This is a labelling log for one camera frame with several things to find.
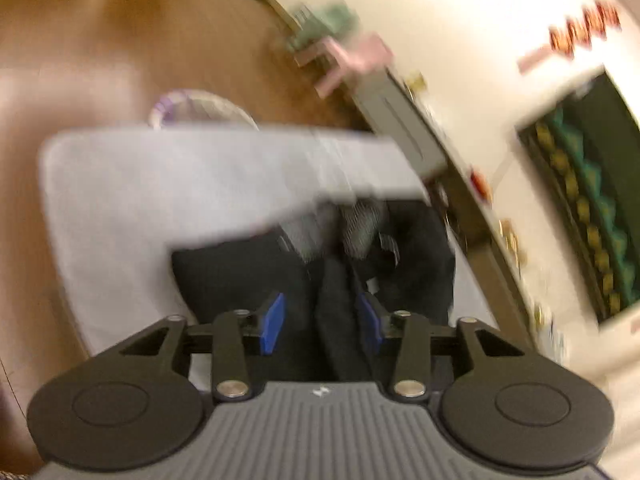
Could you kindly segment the black trousers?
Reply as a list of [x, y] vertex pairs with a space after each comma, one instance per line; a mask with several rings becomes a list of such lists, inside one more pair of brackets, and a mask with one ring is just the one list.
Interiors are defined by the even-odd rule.
[[423, 200], [360, 198], [314, 205], [248, 237], [176, 249], [170, 265], [201, 323], [283, 296], [273, 354], [247, 360], [254, 384], [372, 382], [388, 373], [363, 350], [358, 296], [370, 292], [387, 311], [445, 325], [456, 257], [442, 218]]

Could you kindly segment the red fruit plate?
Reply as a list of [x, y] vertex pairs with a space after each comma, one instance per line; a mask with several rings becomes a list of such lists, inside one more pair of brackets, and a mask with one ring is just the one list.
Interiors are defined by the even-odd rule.
[[476, 169], [471, 169], [469, 174], [470, 183], [476, 194], [486, 204], [492, 202], [492, 191], [487, 179]]

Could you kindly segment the long grey TV cabinet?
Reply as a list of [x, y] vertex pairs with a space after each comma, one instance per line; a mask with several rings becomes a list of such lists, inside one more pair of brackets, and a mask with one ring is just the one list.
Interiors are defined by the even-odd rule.
[[379, 70], [349, 86], [372, 132], [389, 136], [416, 170], [473, 273], [495, 326], [552, 361], [566, 362], [564, 338], [552, 316], [533, 302], [509, 252], [499, 221], [471, 182], [470, 170], [427, 106], [391, 70]]

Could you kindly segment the round patterned stool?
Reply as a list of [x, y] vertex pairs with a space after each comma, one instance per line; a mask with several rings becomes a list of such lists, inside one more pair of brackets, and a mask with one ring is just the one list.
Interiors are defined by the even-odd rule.
[[204, 90], [174, 90], [163, 94], [150, 111], [148, 123], [163, 129], [184, 122], [232, 122], [257, 129], [258, 125], [242, 107]]

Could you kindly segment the pink plastic chair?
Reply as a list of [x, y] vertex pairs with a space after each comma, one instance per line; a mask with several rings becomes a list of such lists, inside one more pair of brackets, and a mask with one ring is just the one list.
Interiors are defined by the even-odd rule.
[[298, 67], [303, 67], [320, 56], [333, 60], [332, 68], [314, 85], [321, 99], [327, 98], [345, 80], [385, 70], [394, 60], [393, 51], [381, 36], [369, 34], [350, 46], [333, 37], [324, 37], [297, 53], [295, 62]]

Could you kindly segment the green plastic chair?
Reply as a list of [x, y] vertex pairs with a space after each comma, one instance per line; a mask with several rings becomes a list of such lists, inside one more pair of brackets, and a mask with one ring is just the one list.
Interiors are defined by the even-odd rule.
[[303, 50], [324, 37], [344, 39], [360, 22], [359, 15], [344, 0], [332, 0], [318, 8], [300, 4], [291, 15], [297, 26], [286, 42], [291, 52]]

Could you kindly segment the red Chinese knot ornament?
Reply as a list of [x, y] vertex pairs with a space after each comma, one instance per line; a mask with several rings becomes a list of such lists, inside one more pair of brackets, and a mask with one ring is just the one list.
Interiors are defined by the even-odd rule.
[[622, 29], [617, 6], [593, 0], [578, 18], [567, 18], [562, 27], [551, 26], [547, 42], [518, 60], [518, 72], [525, 75], [552, 56], [572, 60], [577, 49], [591, 50], [593, 39], [607, 40], [610, 29]]

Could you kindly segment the wall mounted television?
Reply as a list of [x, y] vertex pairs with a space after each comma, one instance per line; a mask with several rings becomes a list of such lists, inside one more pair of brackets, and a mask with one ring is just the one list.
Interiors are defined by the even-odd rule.
[[607, 72], [518, 129], [578, 255], [597, 320], [639, 299], [639, 126]]

